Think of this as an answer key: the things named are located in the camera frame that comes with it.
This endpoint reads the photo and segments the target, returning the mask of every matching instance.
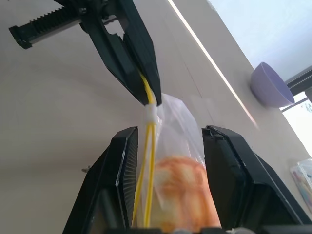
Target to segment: yellow wire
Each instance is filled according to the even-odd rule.
[[[145,91],[147,94],[147,98],[149,101],[149,104],[154,104],[154,97],[152,89],[144,77],[142,73],[140,73],[141,78],[144,83]],[[153,184],[154,184],[154,167],[155,167],[155,150],[156,150],[156,139],[155,139],[155,124],[156,123],[149,123],[146,126],[146,139],[145,139],[145,145],[144,145],[144,157],[143,157],[143,164],[142,169],[139,175],[139,180],[136,187],[136,194],[135,194],[135,201],[134,201],[134,208],[133,208],[133,216],[132,216],[132,226],[134,224],[134,219],[137,213],[138,204],[141,196],[142,191],[142,185],[143,185],[143,177],[144,177],[144,171],[145,171],[145,164],[146,164],[146,158],[147,158],[147,151],[148,151],[148,141],[149,141],[149,135],[150,130],[152,130],[152,152],[151,152],[151,161],[150,161],[150,174],[149,174],[149,186],[147,191],[147,199],[146,199],[146,205],[145,205],[145,212],[144,212],[144,227],[150,226],[150,219],[151,219],[151,208],[152,208],[152,199],[153,199]]]

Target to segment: purple bowl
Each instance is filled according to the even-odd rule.
[[[250,87],[255,97],[265,106],[283,107],[294,104],[288,86],[265,62],[260,63],[253,71]]]

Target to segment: bread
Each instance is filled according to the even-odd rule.
[[[221,226],[201,163],[185,156],[156,162],[150,225],[165,233]]]

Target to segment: black robotic claw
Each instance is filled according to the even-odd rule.
[[[80,24],[90,35],[109,71],[143,105],[148,104],[140,71],[161,104],[160,80],[153,42],[132,0],[54,0],[63,7],[21,27],[9,30],[24,49],[64,29]],[[118,20],[123,40],[111,35],[105,24]]]

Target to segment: table surface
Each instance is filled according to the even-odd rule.
[[[253,68],[217,12],[205,0],[174,3],[254,122],[169,2],[135,0],[154,42],[162,91],[182,99],[200,127],[242,134],[311,217],[289,172],[310,156],[291,126],[278,109],[263,107],[252,95]],[[79,26],[28,50],[14,42],[10,26],[52,11],[56,3],[0,6],[1,226],[6,233],[59,233],[80,189],[81,168],[93,164],[117,131],[138,126],[143,133],[144,108],[104,67]]]

